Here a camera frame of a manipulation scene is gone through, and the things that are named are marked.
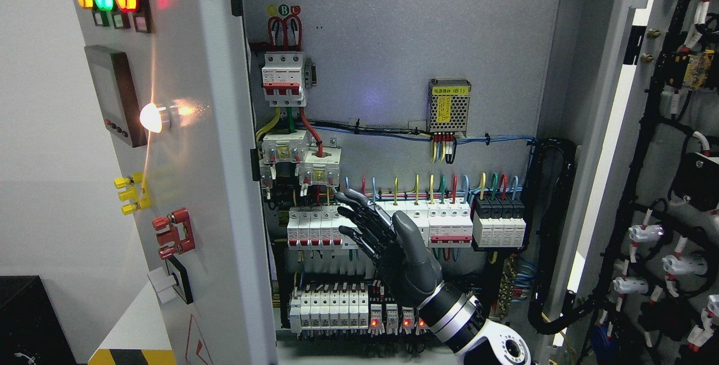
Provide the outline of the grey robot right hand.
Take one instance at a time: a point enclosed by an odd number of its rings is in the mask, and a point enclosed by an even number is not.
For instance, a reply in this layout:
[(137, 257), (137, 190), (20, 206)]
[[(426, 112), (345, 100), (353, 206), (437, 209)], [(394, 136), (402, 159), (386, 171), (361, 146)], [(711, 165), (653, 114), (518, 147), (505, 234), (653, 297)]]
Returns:
[(354, 189), (346, 189), (336, 198), (342, 203), (339, 214), (357, 227), (340, 225), (339, 231), (354, 240), (372, 260), (398, 304), (423, 312), (438, 312), (446, 311), (457, 301), (454, 293), (443, 290), (441, 266), (405, 212), (388, 216)]

